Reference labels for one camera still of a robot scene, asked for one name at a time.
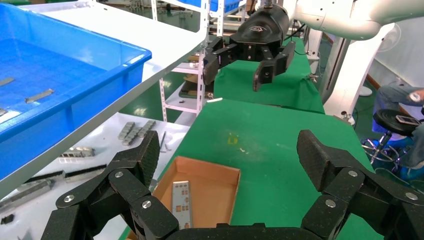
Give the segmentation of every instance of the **metal screw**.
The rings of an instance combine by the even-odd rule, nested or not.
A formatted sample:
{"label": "metal screw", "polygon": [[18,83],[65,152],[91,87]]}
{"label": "metal screw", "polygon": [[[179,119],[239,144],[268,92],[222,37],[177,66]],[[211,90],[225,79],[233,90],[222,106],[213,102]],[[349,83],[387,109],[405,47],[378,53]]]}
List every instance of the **metal screw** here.
{"label": "metal screw", "polygon": [[74,198],[75,198],[75,196],[74,196],[74,195],[68,195],[68,196],[66,196],[66,197],[63,199],[63,201],[64,201],[65,203],[69,203],[70,201],[74,200]]}
{"label": "metal screw", "polygon": [[333,200],[331,200],[331,199],[325,200],[325,205],[329,206],[330,208],[335,208],[336,207],[336,203]]}
{"label": "metal screw", "polygon": [[121,171],[119,171],[119,172],[115,173],[115,178],[120,178],[120,177],[122,177],[123,175],[124,175],[124,173],[123,173],[123,172],[121,172]]}
{"label": "metal screw", "polygon": [[141,204],[141,206],[142,206],[144,209],[146,209],[146,208],[150,207],[151,205],[152,205],[152,202],[151,202],[151,201],[144,201],[144,202]]}
{"label": "metal screw", "polygon": [[357,177],[358,173],[356,171],[349,171],[349,175],[352,177]]}
{"label": "metal screw", "polygon": [[405,193],[405,196],[407,196],[411,200],[418,200],[417,195],[413,194],[412,192]]}

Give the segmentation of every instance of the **green table surface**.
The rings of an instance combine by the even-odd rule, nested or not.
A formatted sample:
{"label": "green table surface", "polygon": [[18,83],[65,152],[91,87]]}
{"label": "green table surface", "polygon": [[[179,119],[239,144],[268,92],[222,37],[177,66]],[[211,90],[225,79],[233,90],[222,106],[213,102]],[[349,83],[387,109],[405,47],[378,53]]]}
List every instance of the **green table surface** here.
{"label": "green table surface", "polygon": [[[296,51],[304,53],[303,41],[297,37],[293,41],[296,42]],[[324,113],[321,97],[307,77],[311,67],[306,55],[295,53],[285,73],[275,76],[272,83],[263,84],[258,92],[254,92],[253,76],[258,65],[258,62],[238,60],[223,67],[215,78],[215,98]]]}
{"label": "green table surface", "polygon": [[[373,170],[353,128],[333,116],[227,99],[205,105],[174,156],[241,170],[232,225],[299,227],[320,195],[299,162],[296,144],[303,129]],[[337,239],[383,237],[351,215]]]}
{"label": "green table surface", "polygon": [[12,4],[15,6],[20,5],[29,5],[31,4],[30,0],[0,0],[0,4]]}

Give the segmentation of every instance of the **blue plastic bin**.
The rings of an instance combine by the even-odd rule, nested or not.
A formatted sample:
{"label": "blue plastic bin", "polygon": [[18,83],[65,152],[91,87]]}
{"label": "blue plastic bin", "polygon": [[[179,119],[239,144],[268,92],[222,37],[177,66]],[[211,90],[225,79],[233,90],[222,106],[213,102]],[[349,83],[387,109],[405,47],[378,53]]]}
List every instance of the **blue plastic bin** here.
{"label": "blue plastic bin", "polygon": [[140,84],[152,53],[9,4],[0,19],[1,180]]}
{"label": "blue plastic bin", "polygon": [[[200,8],[202,0],[178,0],[181,3],[190,4]],[[239,7],[242,0],[225,0],[224,13],[234,10]],[[218,11],[218,0],[210,0],[209,10],[212,12]]]}

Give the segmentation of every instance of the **open cardboard box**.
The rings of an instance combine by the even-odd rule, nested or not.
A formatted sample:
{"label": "open cardboard box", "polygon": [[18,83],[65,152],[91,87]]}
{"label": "open cardboard box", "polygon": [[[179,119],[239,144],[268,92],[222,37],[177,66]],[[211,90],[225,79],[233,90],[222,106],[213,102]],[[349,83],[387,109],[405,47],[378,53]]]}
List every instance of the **open cardboard box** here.
{"label": "open cardboard box", "polygon": [[[154,190],[158,198],[172,213],[173,182],[190,181],[191,221],[194,228],[215,228],[231,221],[240,169],[177,156]],[[128,238],[137,240],[134,233]]]}

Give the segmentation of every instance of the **stool seat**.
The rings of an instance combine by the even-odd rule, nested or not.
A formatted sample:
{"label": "stool seat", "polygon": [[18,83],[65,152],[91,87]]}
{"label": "stool seat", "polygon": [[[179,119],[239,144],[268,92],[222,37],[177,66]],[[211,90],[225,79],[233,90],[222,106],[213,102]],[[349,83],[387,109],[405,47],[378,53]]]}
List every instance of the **stool seat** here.
{"label": "stool seat", "polygon": [[401,111],[381,109],[374,114],[373,118],[378,125],[382,126],[383,128],[387,129],[392,133],[412,137],[412,132],[417,126],[399,122],[396,119],[397,115],[409,118],[411,117],[410,115],[405,114]]}

